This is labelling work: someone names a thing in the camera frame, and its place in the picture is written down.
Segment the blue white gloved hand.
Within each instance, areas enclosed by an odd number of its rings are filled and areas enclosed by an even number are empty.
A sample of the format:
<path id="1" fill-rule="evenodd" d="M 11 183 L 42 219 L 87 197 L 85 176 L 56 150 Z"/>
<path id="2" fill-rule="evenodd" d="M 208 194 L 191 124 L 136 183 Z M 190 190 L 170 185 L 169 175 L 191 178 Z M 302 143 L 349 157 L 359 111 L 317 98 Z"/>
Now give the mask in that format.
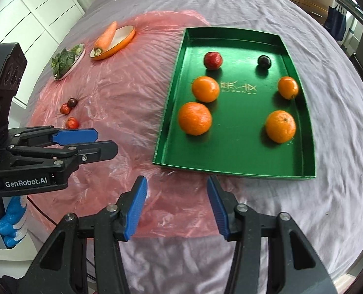
<path id="1" fill-rule="evenodd" d="M 8 249 L 15 247 L 27 233 L 27 196 L 11 198 L 0 219 L 0 235 Z"/>

